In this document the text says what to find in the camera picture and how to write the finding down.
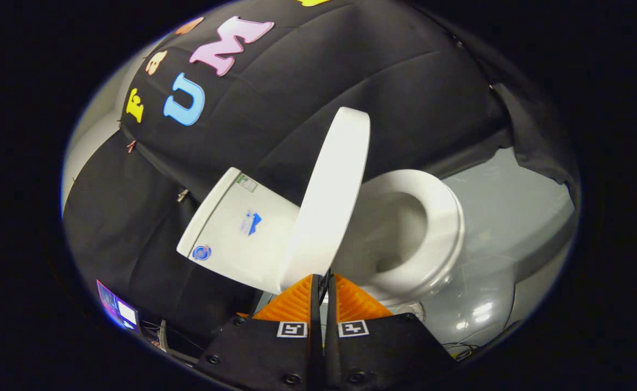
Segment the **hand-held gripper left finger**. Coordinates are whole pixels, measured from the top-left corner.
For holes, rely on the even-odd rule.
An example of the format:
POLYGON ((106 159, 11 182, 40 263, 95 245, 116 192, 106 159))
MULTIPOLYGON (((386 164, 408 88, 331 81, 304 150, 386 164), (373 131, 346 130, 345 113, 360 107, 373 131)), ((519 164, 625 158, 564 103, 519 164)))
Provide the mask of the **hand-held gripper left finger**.
POLYGON ((196 370, 231 390, 323 390, 324 292, 325 278, 311 274, 256 314, 231 317, 196 370))

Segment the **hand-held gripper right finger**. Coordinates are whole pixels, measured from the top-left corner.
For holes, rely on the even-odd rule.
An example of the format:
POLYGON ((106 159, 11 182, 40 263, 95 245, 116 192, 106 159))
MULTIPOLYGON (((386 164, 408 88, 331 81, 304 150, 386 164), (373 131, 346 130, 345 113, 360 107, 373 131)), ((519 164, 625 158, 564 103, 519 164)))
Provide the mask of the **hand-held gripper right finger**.
POLYGON ((348 278, 328 280, 326 390, 426 390, 456 361, 415 314, 395 314, 348 278))

